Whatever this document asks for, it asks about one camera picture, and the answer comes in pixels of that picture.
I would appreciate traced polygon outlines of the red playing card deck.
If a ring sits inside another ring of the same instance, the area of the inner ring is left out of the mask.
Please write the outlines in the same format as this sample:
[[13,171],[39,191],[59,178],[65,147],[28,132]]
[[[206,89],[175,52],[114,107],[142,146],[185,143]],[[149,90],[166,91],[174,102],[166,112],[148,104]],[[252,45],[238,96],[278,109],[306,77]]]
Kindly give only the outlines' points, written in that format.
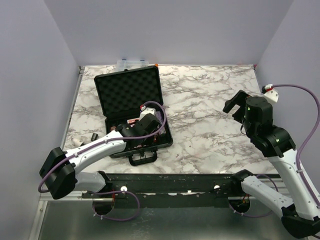
[[128,124],[134,124],[134,123],[136,123],[136,122],[138,122],[139,121],[139,118],[133,118],[133,119],[128,119],[127,120],[127,123]]

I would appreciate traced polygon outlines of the black poker set case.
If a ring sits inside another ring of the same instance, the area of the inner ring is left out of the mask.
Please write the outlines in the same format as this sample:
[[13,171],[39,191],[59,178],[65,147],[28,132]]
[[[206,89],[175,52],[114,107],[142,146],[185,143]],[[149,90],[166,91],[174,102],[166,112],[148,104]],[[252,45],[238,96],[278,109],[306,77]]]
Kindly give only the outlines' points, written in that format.
[[158,149],[168,148],[173,144],[168,118],[161,109],[164,101],[158,67],[146,66],[101,74],[94,78],[94,83],[105,116],[107,134],[111,132],[111,127],[139,118],[143,104],[162,113],[166,134],[154,135],[151,145],[129,147],[123,152],[111,155],[111,158],[127,157],[132,166],[155,162]]

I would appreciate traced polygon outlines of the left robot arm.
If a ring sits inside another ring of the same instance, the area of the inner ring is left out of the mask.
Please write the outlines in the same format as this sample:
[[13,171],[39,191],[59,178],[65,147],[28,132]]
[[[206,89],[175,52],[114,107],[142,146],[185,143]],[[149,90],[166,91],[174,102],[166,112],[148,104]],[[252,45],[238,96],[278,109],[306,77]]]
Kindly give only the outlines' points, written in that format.
[[80,187],[83,170],[95,162],[127,148],[141,145],[164,128],[165,122],[148,113],[134,125],[120,124],[104,137],[63,151],[61,147],[52,149],[39,170],[41,177],[39,193],[50,193],[55,200],[61,199]]

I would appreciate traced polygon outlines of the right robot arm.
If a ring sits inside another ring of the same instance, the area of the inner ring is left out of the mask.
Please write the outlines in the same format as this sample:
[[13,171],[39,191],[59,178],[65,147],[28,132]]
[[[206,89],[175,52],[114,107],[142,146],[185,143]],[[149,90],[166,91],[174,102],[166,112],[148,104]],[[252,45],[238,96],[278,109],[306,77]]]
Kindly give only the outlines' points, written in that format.
[[246,193],[258,199],[281,219],[293,237],[315,236],[320,232],[320,194],[303,168],[289,132],[273,124],[273,105],[278,99],[279,93],[273,88],[260,96],[239,90],[224,103],[223,112],[239,107],[232,115],[234,120],[277,170],[290,196],[272,189],[245,169],[231,176],[230,191],[236,196]]

